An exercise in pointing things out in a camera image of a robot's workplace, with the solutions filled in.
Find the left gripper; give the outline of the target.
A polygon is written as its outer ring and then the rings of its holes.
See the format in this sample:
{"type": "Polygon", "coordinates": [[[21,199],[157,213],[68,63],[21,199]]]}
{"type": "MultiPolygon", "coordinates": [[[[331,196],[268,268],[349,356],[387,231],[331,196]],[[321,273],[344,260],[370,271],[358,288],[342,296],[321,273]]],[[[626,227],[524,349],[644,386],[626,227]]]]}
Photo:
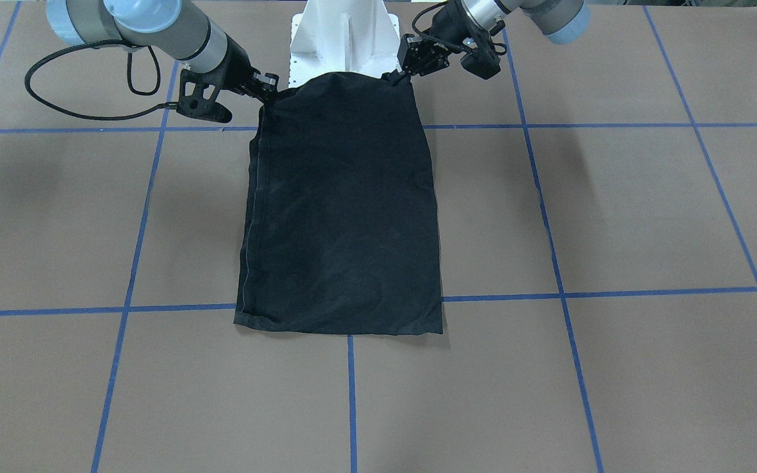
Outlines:
{"type": "Polygon", "coordinates": [[[449,66],[451,54],[465,54],[463,43],[484,42],[484,29],[462,5],[432,5],[411,22],[413,35],[403,35],[398,51],[401,71],[425,76],[449,66]]]}

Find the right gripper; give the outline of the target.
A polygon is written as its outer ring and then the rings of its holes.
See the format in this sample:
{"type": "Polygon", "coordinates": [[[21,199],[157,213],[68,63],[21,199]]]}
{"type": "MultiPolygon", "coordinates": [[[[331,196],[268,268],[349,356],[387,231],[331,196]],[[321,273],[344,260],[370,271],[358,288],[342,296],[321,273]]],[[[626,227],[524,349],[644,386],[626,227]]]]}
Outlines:
{"type": "Polygon", "coordinates": [[[226,36],[225,56],[216,66],[213,75],[214,96],[222,91],[244,95],[262,102],[274,99],[277,95],[279,76],[273,73],[261,73],[250,63],[246,51],[229,36],[226,36]]]}

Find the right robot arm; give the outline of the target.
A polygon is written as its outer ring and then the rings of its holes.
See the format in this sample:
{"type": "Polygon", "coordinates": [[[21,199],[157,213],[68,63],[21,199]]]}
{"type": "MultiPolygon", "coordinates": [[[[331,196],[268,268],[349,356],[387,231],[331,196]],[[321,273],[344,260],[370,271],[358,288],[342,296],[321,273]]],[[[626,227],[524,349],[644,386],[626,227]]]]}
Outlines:
{"type": "Polygon", "coordinates": [[[214,19],[191,1],[48,1],[46,18],[69,46],[153,47],[182,63],[184,87],[213,102],[221,91],[265,101],[277,76],[261,73],[214,19]]]}

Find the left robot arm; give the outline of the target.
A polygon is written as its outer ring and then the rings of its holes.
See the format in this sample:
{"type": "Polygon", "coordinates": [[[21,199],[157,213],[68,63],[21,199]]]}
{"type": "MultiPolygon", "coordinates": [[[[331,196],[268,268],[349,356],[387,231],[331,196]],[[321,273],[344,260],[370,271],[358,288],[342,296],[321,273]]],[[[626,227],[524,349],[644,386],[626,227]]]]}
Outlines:
{"type": "Polygon", "coordinates": [[[521,12],[553,44],[568,44],[585,33],[591,12],[584,1],[445,1],[419,12],[412,34],[400,40],[401,74],[424,77],[449,66],[451,55],[475,77],[488,80],[501,71],[503,44],[493,41],[521,12]]]}

